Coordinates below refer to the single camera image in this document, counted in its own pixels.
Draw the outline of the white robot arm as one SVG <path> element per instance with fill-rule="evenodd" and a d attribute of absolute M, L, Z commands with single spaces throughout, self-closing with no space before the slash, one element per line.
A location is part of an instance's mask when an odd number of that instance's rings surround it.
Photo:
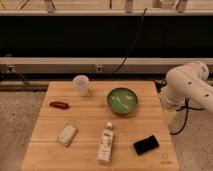
<path fill-rule="evenodd" d="M 213 114 L 213 87 L 206 83 L 209 76 L 207 65 L 201 61 L 194 61 L 174 67 L 166 74 L 167 85 L 159 93 L 161 105 L 165 112 L 185 109 L 189 113 L 189 100 L 193 100 L 203 109 Z M 183 131 L 187 121 L 180 130 L 171 132 L 178 135 Z"/>

